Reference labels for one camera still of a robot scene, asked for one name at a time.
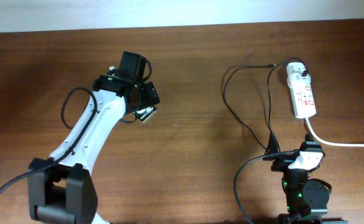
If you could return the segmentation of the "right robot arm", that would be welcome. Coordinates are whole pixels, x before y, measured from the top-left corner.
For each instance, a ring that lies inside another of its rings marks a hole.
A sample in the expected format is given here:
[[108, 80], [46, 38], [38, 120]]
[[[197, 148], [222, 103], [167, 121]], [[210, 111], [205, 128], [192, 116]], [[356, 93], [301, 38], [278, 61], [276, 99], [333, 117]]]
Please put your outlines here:
[[266, 161], [271, 171], [282, 173], [282, 191], [286, 196], [287, 213], [278, 215], [277, 223], [322, 223], [327, 214], [332, 186], [309, 174], [320, 167], [325, 157], [322, 146], [306, 134], [299, 149], [280, 151], [274, 134], [270, 134]]

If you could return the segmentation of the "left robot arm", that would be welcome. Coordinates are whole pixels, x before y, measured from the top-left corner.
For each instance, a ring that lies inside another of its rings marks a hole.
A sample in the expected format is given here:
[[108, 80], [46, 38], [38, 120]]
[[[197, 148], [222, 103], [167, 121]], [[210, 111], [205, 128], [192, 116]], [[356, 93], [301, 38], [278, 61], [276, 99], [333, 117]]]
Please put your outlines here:
[[29, 214], [42, 223], [106, 223], [97, 212], [98, 196], [91, 178], [96, 159], [112, 129], [124, 116], [145, 122], [155, 112], [159, 95], [142, 55], [124, 52], [118, 67], [100, 75], [90, 99], [67, 138], [48, 159], [35, 158], [27, 178]]

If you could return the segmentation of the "black smartphone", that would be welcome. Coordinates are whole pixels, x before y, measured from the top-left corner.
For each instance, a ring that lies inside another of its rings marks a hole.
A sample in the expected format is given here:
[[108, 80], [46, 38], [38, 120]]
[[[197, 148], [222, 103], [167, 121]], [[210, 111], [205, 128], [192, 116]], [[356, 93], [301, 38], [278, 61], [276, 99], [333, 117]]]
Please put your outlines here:
[[134, 115], [140, 122], [146, 122], [156, 112], [155, 106], [149, 106], [147, 108], [134, 111]]

